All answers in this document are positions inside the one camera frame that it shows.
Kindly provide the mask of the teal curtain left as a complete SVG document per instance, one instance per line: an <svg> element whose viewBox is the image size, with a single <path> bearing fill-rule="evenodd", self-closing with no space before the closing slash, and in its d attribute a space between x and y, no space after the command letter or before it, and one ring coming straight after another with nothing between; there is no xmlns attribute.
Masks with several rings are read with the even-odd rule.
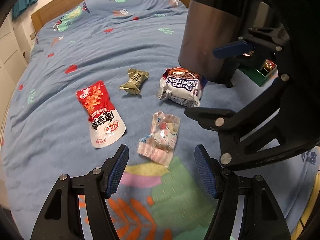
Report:
<svg viewBox="0 0 320 240"><path fill-rule="evenodd" d="M35 4L38 0L18 0L11 10L11 20L14 21L18 16L25 12L31 5Z"/></svg>

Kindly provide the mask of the red white spicy snack pouch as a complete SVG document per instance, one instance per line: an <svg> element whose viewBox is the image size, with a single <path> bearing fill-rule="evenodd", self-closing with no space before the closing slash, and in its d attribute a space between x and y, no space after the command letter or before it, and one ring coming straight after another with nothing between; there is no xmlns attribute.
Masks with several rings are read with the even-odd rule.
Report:
<svg viewBox="0 0 320 240"><path fill-rule="evenodd" d="M109 146L124 135L126 126L103 81L77 91L76 96L88 113L89 135L93 147Z"/></svg>

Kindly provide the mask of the blue patterned bedspread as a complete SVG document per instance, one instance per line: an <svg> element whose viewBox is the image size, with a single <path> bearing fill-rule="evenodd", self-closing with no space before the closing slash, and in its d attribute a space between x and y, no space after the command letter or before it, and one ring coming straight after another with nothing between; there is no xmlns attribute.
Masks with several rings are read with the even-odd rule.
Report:
<svg viewBox="0 0 320 240"><path fill-rule="evenodd" d="M318 239L319 68L294 0L80 0L12 95L5 239Z"/></svg>

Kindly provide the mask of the brown gold snack packet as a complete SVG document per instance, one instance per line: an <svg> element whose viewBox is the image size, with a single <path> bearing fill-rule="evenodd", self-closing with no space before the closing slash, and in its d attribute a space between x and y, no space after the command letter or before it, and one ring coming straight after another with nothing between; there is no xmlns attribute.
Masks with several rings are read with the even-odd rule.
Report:
<svg viewBox="0 0 320 240"><path fill-rule="evenodd" d="M276 66L277 65L274 64L272 61L265 60L265 62L263 63L262 69L269 73L272 70L274 70L274 68L276 68Z"/></svg>

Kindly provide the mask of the white wardrobe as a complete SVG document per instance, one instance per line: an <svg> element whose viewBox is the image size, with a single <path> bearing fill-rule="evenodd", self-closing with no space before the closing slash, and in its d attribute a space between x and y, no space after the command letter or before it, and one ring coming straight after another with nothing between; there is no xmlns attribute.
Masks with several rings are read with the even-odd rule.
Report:
<svg viewBox="0 0 320 240"><path fill-rule="evenodd" d="M10 22L9 16L6 17L1 25L0 40L0 58L1 58L1 124L5 117L7 107L15 87L27 67L27 62L20 50L16 36Z"/></svg>

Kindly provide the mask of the white blue cake packet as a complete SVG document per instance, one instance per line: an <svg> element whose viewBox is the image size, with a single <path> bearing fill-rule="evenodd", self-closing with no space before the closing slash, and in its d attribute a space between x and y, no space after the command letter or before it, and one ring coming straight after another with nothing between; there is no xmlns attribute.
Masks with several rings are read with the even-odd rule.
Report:
<svg viewBox="0 0 320 240"><path fill-rule="evenodd" d="M185 107L199 107L207 79L181 67L167 68L159 82L157 98Z"/></svg>

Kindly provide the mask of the clear pink candy packet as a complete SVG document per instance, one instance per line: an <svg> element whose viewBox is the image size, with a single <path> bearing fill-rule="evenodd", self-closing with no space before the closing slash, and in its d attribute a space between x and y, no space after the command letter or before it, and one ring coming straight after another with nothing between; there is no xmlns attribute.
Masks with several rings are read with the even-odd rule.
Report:
<svg viewBox="0 0 320 240"><path fill-rule="evenodd" d="M158 111L152 115L150 134L139 140L137 153L168 168L173 159L181 120Z"/></svg>

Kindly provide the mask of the olive sesame candy packet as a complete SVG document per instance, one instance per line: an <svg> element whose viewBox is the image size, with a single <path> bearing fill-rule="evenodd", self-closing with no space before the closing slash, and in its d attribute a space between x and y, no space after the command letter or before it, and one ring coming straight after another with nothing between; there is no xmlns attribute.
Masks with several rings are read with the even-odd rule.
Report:
<svg viewBox="0 0 320 240"><path fill-rule="evenodd" d="M137 69L128 69L127 71L129 80L119 87L120 90L124 90L132 95L140 94L141 84L149 78L149 73Z"/></svg>

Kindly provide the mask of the green shallow tray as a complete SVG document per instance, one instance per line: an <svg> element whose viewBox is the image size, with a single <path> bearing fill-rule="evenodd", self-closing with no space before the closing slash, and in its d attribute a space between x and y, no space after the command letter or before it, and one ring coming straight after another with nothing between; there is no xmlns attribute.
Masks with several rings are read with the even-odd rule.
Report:
<svg viewBox="0 0 320 240"><path fill-rule="evenodd" d="M271 75L277 70L277 66L276 66L274 70L268 73L262 69L262 66L254 69L240 68L240 70L247 77L249 77L256 85L258 85L259 87L262 87L271 78Z"/></svg>

